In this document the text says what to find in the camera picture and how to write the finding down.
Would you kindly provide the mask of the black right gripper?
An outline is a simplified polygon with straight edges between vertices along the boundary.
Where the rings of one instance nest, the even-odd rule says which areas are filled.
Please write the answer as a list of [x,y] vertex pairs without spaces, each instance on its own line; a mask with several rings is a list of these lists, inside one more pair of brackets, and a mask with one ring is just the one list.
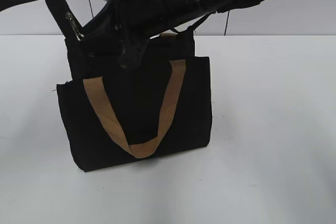
[[121,48],[118,64],[125,70],[141,65],[147,46],[165,48],[161,35],[166,23],[164,0],[108,0],[83,28],[83,48]]

